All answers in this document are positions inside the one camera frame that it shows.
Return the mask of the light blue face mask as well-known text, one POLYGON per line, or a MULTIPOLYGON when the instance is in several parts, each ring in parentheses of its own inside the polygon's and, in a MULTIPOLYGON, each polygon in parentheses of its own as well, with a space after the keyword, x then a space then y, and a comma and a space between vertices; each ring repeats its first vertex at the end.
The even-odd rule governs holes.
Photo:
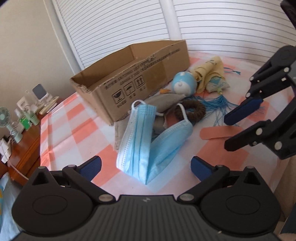
POLYGON ((116 167, 143 184, 149 184, 176 156, 184 142, 193 133, 182 104, 183 120, 170 126, 156 138, 152 138, 152 128, 156 116, 162 116, 153 105, 143 100, 132 103, 126 130, 119 146, 116 167))

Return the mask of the patterned blue white sachet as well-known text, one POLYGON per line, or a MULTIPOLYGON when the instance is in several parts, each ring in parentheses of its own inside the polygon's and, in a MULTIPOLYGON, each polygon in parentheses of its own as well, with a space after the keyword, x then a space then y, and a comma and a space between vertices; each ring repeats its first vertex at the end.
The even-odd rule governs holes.
POLYGON ((230 85, 225 79, 215 76, 212 77, 211 80, 207 83, 206 90, 208 93, 218 92, 219 94, 222 94, 223 90, 229 87, 230 85))

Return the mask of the yellow cloth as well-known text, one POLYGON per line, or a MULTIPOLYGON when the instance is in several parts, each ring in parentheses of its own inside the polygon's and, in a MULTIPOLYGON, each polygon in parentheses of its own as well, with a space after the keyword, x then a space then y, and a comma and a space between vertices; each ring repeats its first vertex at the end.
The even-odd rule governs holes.
POLYGON ((192 68, 190 73, 197 81, 196 93, 205 91, 206 85, 212 77, 218 76, 225 79, 223 62, 218 56, 211 58, 203 65, 192 68))

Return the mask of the pink white checkered tablecloth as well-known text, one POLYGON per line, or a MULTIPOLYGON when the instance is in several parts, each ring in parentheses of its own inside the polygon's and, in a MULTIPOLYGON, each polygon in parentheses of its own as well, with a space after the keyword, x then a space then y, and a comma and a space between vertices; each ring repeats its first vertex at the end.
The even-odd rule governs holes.
POLYGON ((220 111, 211 113, 197 123, 174 160, 158 177, 145 185, 116 168, 114 127, 107 125, 75 93, 42 120, 41 165, 50 170, 61 170, 67 165, 80 165, 93 156, 100 156, 102 169, 93 183, 113 196, 178 196, 199 183, 190 167, 191 159, 198 156, 213 166, 222 164, 231 170, 254 166, 271 190, 276 190, 290 174, 291 159, 280 160, 262 144, 227 152, 223 138, 200 138, 203 128, 222 124, 220 111))

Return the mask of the white louvered closet doors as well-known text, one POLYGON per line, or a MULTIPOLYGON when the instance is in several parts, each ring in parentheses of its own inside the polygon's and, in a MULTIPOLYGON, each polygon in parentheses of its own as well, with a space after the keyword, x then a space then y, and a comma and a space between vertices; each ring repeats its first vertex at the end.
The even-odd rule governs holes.
POLYGON ((262 65, 295 44, 279 1, 53 1, 81 69, 128 45, 185 40, 190 52, 262 65))

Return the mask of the wooden side cabinet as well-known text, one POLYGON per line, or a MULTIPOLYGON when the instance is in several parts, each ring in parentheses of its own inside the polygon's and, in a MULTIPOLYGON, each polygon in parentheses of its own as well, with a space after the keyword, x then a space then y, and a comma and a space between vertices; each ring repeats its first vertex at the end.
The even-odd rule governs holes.
MULTIPOLYGON (((50 111, 48 114, 40 115, 39 112, 40 111, 37 112, 36 116, 40 120, 40 123, 37 126, 32 125, 31 128, 24 133, 19 131, 23 137, 18 144, 10 135, 10 138, 13 139, 10 161, 22 174, 28 178, 32 175, 35 169, 40 166, 41 120, 46 118, 49 113, 51 113, 50 111)), ((1 176, 3 176, 5 173, 9 173, 11 180, 19 183, 22 186, 27 182, 27 180, 21 177, 13 168, 1 161, 1 176)))

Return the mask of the grey fabric pouch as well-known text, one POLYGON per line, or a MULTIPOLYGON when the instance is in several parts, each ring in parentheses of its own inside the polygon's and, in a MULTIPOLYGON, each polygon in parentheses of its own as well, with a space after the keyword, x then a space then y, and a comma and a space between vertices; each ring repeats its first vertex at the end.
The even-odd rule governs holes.
POLYGON ((114 128, 115 128, 115 136, 114 136, 114 149, 117 151, 119 150, 120 143, 122 140, 122 137, 125 133, 125 130, 128 125, 128 121, 130 119, 130 113, 128 113, 124 118, 121 120, 118 120, 114 123, 114 128))
POLYGON ((157 108, 157 113, 163 114, 163 116, 157 115, 152 129, 152 136, 156 137, 164 132, 168 128, 167 115, 174 108, 177 103, 180 103, 186 96, 183 94, 166 93, 152 96, 145 100, 145 103, 153 105, 157 108))

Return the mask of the green tube bottle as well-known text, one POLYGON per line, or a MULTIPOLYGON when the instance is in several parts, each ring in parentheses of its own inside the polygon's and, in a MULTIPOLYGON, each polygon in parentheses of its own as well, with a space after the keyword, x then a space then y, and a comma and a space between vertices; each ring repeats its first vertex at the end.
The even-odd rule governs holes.
POLYGON ((33 123, 33 125, 37 126, 40 123, 40 120, 36 116, 36 114, 33 111, 30 111, 29 113, 30 121, 33 123))

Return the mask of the green small box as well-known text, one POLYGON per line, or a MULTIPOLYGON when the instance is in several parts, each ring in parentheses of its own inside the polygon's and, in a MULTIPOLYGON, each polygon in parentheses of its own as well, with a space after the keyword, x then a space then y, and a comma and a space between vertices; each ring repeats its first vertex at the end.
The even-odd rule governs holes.
POLYGON ((25 130, 29 130, 32 126, 31 122, 25 116, 20 118, 20 123, 23 125, 25 130))

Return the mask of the white remote control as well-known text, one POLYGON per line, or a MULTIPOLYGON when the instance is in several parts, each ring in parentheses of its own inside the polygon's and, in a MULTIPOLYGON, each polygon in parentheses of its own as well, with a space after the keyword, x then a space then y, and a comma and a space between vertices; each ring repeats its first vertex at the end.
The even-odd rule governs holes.
POLYGON ((40 115, 48 114, 56 105, 59 97, 54 97, 48 104, 46 104, 39 112, 40 115))

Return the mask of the white phone stand with screen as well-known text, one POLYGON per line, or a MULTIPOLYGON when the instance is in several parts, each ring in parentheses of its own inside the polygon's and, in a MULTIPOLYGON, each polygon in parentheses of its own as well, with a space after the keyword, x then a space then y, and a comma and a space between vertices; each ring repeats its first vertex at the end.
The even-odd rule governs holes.
POLYGON ((38 101, 42 104, 47 104, 53 99, 53 96, 50 93, 48 93, 41 84, 37 84, 32 89, 32 91, 33 94, 37 97, 38 101))

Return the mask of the brown cardboard box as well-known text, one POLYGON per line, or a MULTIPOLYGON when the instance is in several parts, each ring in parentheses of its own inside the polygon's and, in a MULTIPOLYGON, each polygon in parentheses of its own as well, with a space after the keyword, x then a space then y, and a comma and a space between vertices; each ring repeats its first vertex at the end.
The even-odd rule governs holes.
POLYGON ((135 100, 145 100, 190 66, 184 40, 129 45, 93 63, 70 81, 107 124, 121 120, 135 100))

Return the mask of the blue white round plush toy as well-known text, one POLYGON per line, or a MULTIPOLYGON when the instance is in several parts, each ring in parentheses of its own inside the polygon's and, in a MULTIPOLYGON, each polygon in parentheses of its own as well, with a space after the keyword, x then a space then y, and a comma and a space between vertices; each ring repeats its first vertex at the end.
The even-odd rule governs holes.
POLYGON ((196 92, 197 81, 190 72, 183 71, 175 75, 171 86, 173 92, 176 94, 192 96, 196 92))

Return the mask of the small orange object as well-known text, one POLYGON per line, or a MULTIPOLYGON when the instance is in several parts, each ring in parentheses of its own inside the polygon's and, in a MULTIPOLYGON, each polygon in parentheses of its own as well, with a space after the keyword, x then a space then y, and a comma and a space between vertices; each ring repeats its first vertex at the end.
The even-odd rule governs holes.
POLYGON ((160 94, 166 94, 166 93, 170 93, 171 91, 169 89, 160 89, 159 93, 160 94))

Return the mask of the small green desk fan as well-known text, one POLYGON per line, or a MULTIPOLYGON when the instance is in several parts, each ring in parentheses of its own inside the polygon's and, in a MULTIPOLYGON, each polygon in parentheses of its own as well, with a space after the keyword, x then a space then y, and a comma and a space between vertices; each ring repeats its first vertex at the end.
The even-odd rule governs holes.
POLYGON ((0 108, 0 119, 1 119, 1 128, 7 128, 10 132, 10 135, 13 137, 15 142, 18 144, 22 140, 22 134, 18 131, 18 124, 14 124, 11 121, 11 114, 9 110, 5 107, 0 108))

